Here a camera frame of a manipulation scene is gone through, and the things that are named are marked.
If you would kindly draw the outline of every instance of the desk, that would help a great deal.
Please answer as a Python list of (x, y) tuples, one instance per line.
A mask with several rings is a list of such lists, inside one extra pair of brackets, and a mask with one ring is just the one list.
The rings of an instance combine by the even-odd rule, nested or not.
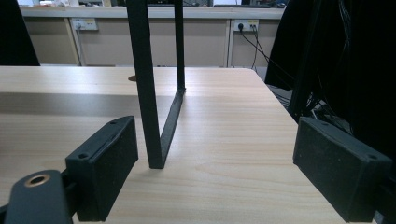
[[(0, 204), (106, 122), (135, 115), (140, 160), (106, 223), (344, 223), (292, 164), (297, 125), (251, 70), (186, 69), (163, 170), (150, 170), (133, 68), (0, 67)], [(160, 126), (176, 70), (155, 68)]]

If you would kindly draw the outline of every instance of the wall outlet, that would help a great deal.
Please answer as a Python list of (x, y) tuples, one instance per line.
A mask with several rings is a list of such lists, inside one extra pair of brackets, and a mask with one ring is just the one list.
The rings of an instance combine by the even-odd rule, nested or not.
[(72, 18), (72, 26), (75, 30), (98, 30), (95, 18)]
[(239, 32), (239, 24), (243, 25), (243, 32), (253, 32), (253, 26), (256, 26), (256, 31), (259, 31), (259, 20), (235, 20), (233, 30)]

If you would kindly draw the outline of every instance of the table surface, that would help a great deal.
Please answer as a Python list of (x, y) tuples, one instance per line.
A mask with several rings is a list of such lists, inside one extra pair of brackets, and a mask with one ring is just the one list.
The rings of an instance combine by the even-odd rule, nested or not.
[[(162, 128), (176, 69), (154, 73)], [(62, 171), (64, 158), (105, 123), (134, 115), (140, 159), (106, 223), (344, 223), (292, 164), (297, 125), (252, 70), (186, 69), (163, 170), (149, 169), (133, 74), (0, 67), (0, 204), (19, 179)]]

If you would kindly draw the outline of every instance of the metal leg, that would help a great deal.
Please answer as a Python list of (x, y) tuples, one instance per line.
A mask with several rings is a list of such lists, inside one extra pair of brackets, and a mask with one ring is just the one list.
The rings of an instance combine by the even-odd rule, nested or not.
[(186, 90), (184, 78), (183, 2), (181, 0), (175, 2), (177, 92), (161, 137), (155, 98), (151, 45), (149, 41), (147, 0), (126, 0), (126, 6), (134, 55), (134, 70), (140, 111), (148, 152), (148, 163), (152, 169), (162, 169), (165, 166), (169, 147), (172, 143), (178, 115), (183, 103), (183, 95)]

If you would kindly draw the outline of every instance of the black cable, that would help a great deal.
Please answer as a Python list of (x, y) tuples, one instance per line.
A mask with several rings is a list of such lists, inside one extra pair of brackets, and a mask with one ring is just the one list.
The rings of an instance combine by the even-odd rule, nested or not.
[(336, 78), (344, 74), (344, 71), (348, 69), (348, 62), (350, 56), (351, 19), (346, 9), (344, 0), (338, 0), (338, 9), (340, 11), (341, 21), (343, 23), (345, 42), (340, 58), (337, 62), (337, 65), (335, 66), (332, 79), (329, 80), (326, 83), (326, 86), (322, 89), (323, 94), (327, 92), (327, 89), (330, 88)]
[(333, 115), (332, 113), (329, 113), (330, 111), (326, 108), (326, 106), (328, 106), (328, 107), (330, 108), (329, 105), (326, 105), (326, 106), (325, 106), (325, 105), (323, 105), (323, 104), (321, 104), (321, 103), (319, 103), (319, 105), (320, 105), (320, 107), (321, 107), (324, 111), (327, 112), (327, 115), (330, 116), (330, 123), (331, 123), (332, 125), (336, 126), (338, 129), (340, 129), (341, 131), (343, 131), (343, 132), (345, 132), (345, 133), (349, 133), (349, 132), (347, 131), (347, 129), (345, 129), (344, 126), (343, 126), (341, 123), (339, 123), (339, 122), (337, 121), (337, 119), (334, 117), (334, 115)]
[(320, 102), (320, 98), (317, 97), (316, 94), (311, 92), (311, 95), (309, 96), (309, 98), (307, 100), (305, 111), (311, 111), (312, 109), (315, 108), (315, 106), (318, 105), (319, 102)]
[(312, 116), (314, 116), (315, 119), (318, 119), (317, 115), (315, 114), (315, 110), (311, 110)]
[(76, 29), (76, 34), (77, 34), (77, 39), (78, 39), (78, 46), (79, 46), (78, 66), (83, 66), (83, 65), (85, 65), (85, 63), (83, 62), (84, 53), (82, 51), (81, 37), (80, 37), (80, 33), (79, 33), (80, 30), (81, 30), (81, 24), (78, 24), (77, 29)]
[(281, 66), (279, 66), (276, 62), (274, 62), (274, 60), (270, 59), (270, 58), (264, 53), (264, 51), (263, 51), (262, 49), (258, 49), (247, 37), (245, 37), (245, 35), (244, 35), (244, 33), (243, 33), (243, 31), (242, 31), (241, 28), (239, 29), (239, 32), (241, 33), (241, 36), (244, 37), (244, 38), (246, 39), (246, 41), (247, 41), (251, 46), (253, 46), (255, 49), (257, 49), (257, 51), (258, 51), (260, 54), (262, 54), (262, 56), (264, 56), (265, 60), (266, 60), (268, 63), (271, 62), (273, 65), (275, 65), (277, 68), (279, 68), (284, 74), (286, 74), (289, 78), (291, 78), (292, 80), (294, 80), (294, 77), (292, 77), (288, 72), (286, 72), (286, 71), (285, 71)]
[[(320, 81), (320, 76), (319, 76), (319, 74), (318, 74), (318, 81), (319, 81), (320, 88), (323, 89), (323, 86), (322, 86), (321, 81)], [(348, 133), (348, 131), (347, 131), (338, 121), (336, 121), (336, 119), (334, 118), (334, 116), (337, 116), (337, 115), (336, 115), (336, 113), (334, 112), (334, 110), (332, 110), (332, 107), (329, 105), (329, 103), (328, 103), (329, 101), (327, 100), (325, 94), (323, 94), (323, 97), (324, 97), (324, 100), (326, 101), (326, 106), (329, 107), (329, 110), (327, 110), (327, 109), (325, 109), (325, 110), (326, 110), (326, 112), (328, 113), (328, 115), (330, 116), (332, 124), (335, 125), (335, 126), (337, 126), (337, 127), (338, 127), (339, 129), (341, 129), (342, 131)]]
[[(253, 25), (252, 27), (252, 30), (253, 30), (253, 34), (254, 34), (254, 36), (256, 37), (256, 40), (257, 40), (257, 43), (259, 44), (259, 47), (260, 47), (260, 50), (262, 51), (262, 52), (264, 52), (264, 50), (262, 49), (262, 45), (260, 44), (260, 41), (259, 41), (259, 31), (257, 30), (257, 27), (256, 27), (256, 25)], [(269, 57), (267, 57), (266, 55), (264, 56), (264, 58), (265, 58), (265, 61), (269, 61)]]
[(259, 45), (259, 39), (256, 38), (256, 46), (255, 46), (256, 50), (254, 51), (254, 60), (253, 60), (253, 64), (251, 65), (251, 69), (253, 69), (254, 64), (256, 63), (256, 59), (257, 59), (257, 50), (258, 50), (257, 46), (258, 46), (258, 45)]

